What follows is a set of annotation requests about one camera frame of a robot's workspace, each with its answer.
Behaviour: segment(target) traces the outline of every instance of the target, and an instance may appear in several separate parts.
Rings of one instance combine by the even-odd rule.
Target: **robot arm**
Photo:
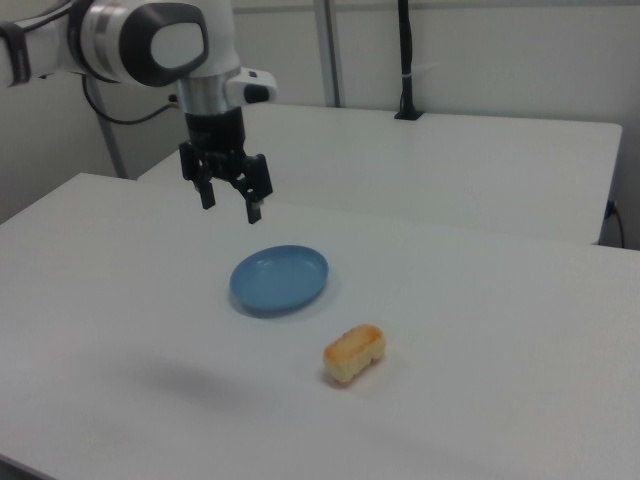
[[[240,107],[274,99],[276,83],[240,66],[233,34],[230,0],[62,0],[38,17],[0,22],[0,85],[56,71],[175,83],[190,138],[180,145],[184,178],[204,208],[215,204],[211,179],[230,182],[254,223],[272,187],[264,156],[244,152]]]

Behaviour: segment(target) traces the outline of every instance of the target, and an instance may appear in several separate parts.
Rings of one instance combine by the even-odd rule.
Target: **table surface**
[[[244,116],[246,151],[265,154],[271,171],[267,207],[275,200],[583,244],[600,238],[622,131],[270,104]],[[193,188],[178,153],[139,180]],[[221,181],[214,189],[232,190]]]
[[[0,453],[75,479],[602,479],[640,472],[640,257],[81,175],[0,225]],[[281,317],[234,266],[318,249]],[[379,325],[348,388],[323,348]]]

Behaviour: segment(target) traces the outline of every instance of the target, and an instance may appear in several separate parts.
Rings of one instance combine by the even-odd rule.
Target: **food item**
[[[372,360],[384,355],[387,341],[374,325],[358,325],[324,349],[324,368],[340,383],[349,382]]]

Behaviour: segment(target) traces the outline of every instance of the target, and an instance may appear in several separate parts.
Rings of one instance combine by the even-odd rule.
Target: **blue dish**
[[[231,292],[248,309],[289,310],[315,298],[328,274],[327,260],[317,251],[282,245],[243,260],[231,275]]]

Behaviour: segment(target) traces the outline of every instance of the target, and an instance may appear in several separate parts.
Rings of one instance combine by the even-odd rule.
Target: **cable clip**
[[[9,59],[13,68],[13,83],[10,86],[27,83],[31,79],[31,64],[24,31],[13,22],[0,21],[0,38],[7,39],[9,48]]]

